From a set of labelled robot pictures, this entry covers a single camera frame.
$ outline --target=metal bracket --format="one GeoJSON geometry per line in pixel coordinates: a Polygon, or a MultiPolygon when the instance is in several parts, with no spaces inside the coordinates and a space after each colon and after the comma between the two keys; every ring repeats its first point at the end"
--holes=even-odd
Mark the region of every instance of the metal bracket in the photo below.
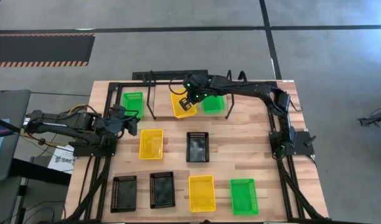
{"type": "MultiPolygon", "coordinates": [[[[279,147],[279,132],[270,132],[271,150],[274,152],[279,147]]],[[[314,147],[312,144],[307,144],[311,140],[311,136],[308,131],[297,131],[294,141],[294,147],[286,149],[286,155],[313,155],[314,147]]]]}

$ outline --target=robotic arm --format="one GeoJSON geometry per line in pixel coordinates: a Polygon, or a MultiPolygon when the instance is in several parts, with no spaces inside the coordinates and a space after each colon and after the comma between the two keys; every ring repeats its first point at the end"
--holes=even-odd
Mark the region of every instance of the robotic arm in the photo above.
{"type": "Polygon", "coordinates": [[[93,110],[92,113],[82,112],[77,108],[73,113],[49,114],[35,110],[26,115],[23,125],[24,131],[31,137],[34,133],[56,133],[73,137],[75,140],[69,144],[74,147],[74,156],[112,156],[116,151],[117,139],[124,135],[125,129],[135,136],[139,119],[135,115],[125,115],[126,108],[113,105],[108,116],[93,110]]]}
{"type": "Polygon", "coordinates": [[[285,156],[287,148],[294,147],[296,131],[290,125],[288,113],[290,96],[283,90],[265,83],[240,83],[220,75],[200,75],[198,73],[190,74],[184,79],[183,85],[186,88],[187,97],[183,98],[179,103],[184,110],[188,110],[191,105],[200,103],[208,96],[224,96],[232,93],[260,98],[267,108],[279,118],[280,148],[275,150],[274,156],[282,158],[285,156]]]}

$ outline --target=white paper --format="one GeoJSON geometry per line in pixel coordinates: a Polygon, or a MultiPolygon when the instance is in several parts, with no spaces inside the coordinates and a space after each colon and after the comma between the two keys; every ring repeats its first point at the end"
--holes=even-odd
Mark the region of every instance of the white paper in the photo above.
{"type": "Polygon", "coordinates": [[[74,161],[75,158],[73,156],[73,150],[74,148],[72,146],[58,146],[55,149],[54,156],[52,156],[51,160],[49,161],[48,168],[49,169],[54,169],[54,170],[59,170],[59,171],[64,171],[65,173],[72,174],[73,169],[74,169],[74,161]]]}

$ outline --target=black robotic arm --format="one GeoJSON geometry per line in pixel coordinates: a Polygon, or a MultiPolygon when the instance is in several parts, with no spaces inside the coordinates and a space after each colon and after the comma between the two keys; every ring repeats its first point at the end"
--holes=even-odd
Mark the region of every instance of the black robotic arm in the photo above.
{"type": "Polygon", "coordinates": [[[188,75],[188,77],[184,79],[183,85],[186,88],[187,97],[182,99],[179,103],[184,110],[188,110],[191,105],[200,103],[209,96],[236,94],[261,99],[267,108],[272,111],[274,115],[277,115],[279,119],[280,148],[275,150],[274,156],[283,158],[285,156],[285,150],[289,147],[294,147],[296,131],[292,125],[290,125],[288,112],[290,96],[283,90],[266,83],[241,83],[231,81],[220,75],[200,75],[198,73],[188,75]]]}

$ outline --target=plastic basket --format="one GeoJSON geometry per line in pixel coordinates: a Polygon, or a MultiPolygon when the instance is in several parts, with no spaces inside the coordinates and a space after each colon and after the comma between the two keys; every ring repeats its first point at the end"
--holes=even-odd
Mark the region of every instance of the plastic basket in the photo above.
{"type": "Polygon", "coordinates": [[[136,210],[136,176],[114,177],[110,212],[136,210]]]}
{"type": "Polygon", "coordinates": [[[215,193],[212,175],[189,177],[189,208],[191,212],[214,212],[215,193]]]}
{"type": "Polygon", "coordinates": [[[144,129],[139,142],[139,159],[161,159],[163,157],[163,130],[144,129]]]}
{"type": "MultiPolygon", "coordinates": [[[[124,93],[123,94],[123,106],[127,110],[138,111],[137,118],[143,117],[143,92],[136,93],[124,93]]],[[[131,116],[135,115],[136,112],[126,112],[125,115],[131,116]]]]}
{"type": "MultiPolygon", "coordinates": [[[[174,90],[176,93],[183,93],[185,88],[181,88],[180,90],[174,90]]],[[[176,95],[171,93],[171,105],[174,110],[174,116],[176,118],[186,118],[189,116],[193,116],[197,113],[196,106],[192,105],[191,108],[187,111],[182,109],[182,106],[179,104],[179,101],[186,97],[186,93],[182,95],[176,95]]]]}
{"type": "Polygon", "coordinates": [[[186,162],[209,161],[209,133],[186,133],[186,162]]]}
{"type": "Polygon", "coordinates": [[[254,179],[230,180],[230,194],[234,215],[258,215],[254,179]]]}
{"type": "Polygon", "coordinates": [[[214,114],[223,111],[225,105],[222,96],[209,96],[202,101],[202,108],[204,113],[214,114]]]}
{"type": "Polygon", "coordinates": [[[151,208],[176,206],[174,173],[160,172],[151,174],[151,208]]]}

